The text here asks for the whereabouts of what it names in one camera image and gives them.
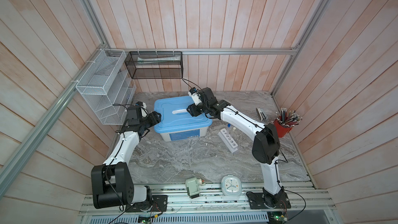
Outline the blue plastic bin lid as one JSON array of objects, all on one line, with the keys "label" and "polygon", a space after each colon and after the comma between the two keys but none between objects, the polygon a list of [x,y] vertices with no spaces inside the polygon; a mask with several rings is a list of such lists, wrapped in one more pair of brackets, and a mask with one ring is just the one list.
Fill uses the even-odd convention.
[{"label": "blue plastic bin lid", "polygon": [[155,131],[161,134],[209,127],[212,124],[211,119],[204,114],[192,117],[187,111],[193,103],[190,96],[156,100],[154,111],[161,114],[161,122],[154,126]]}]

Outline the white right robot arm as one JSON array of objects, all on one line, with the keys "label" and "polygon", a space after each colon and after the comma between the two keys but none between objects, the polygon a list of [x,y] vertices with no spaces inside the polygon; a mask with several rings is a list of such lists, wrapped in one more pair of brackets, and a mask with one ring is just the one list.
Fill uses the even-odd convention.
[{"label": "white right robot arm", "polygon": [[205,114],[213,119],[222,120],[242,131],[253,141],[252,155],[260,163],[264,179],[264,199],[269,204],[276,203],[284,193],[277,165],[280,141],[276,127],[272,123],[260,123],[246,116],[225,100],[217,100],[210,88],[191,88],[188,95],[193,100],[193,104],[187,108],[192,117]]}]

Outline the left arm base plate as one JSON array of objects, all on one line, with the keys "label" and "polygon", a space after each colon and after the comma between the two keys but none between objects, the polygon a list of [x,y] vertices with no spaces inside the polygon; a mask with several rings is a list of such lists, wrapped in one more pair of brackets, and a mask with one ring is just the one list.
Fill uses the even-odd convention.
[{"label": "left arm base plate", "polygon": [[127,208],[127,213],[165,212],[167,204],[167,195],[155,195],[147,197],[147,200],[144,202],[133,203]]}]

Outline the white plastic storage bin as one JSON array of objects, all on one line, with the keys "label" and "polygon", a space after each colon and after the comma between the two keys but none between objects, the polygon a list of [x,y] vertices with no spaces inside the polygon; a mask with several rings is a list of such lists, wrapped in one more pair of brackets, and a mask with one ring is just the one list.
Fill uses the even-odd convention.
[{"label": "white plastic storage bin", "polygon": [[171,142],[203,137],[211,125],[212,120],[170,127],[161,127],[160,124],[157,124],[154,130],[161,135],[164,141]]}]

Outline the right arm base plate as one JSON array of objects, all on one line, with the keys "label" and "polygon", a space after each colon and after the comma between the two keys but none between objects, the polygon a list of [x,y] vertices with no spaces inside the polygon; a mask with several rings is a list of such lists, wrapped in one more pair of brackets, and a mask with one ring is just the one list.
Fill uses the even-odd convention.
[{"label": "right arm base plate", "polygon": [[246,197],[251,209],[291,208],[290,200],[284,191],[276,195],[272,195],[267,191],[263,193],[247,192]]}]

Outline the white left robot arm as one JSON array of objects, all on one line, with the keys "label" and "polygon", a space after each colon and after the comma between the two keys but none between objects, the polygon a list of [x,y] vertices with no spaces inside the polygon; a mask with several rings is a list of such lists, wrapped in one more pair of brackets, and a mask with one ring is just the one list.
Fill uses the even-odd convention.
[{"label": "white left robot arm", "polygon": [[115,206],[124,209],[136,205],[145,212],[152,208],[150,188],[134,185],[128,164],[142,138],[160,121],[161,114],[149,113],[143,102],[126,108],[126,119],[118,132],[119,141],[104,163],[91,171],[93,205],[96,209]]}]

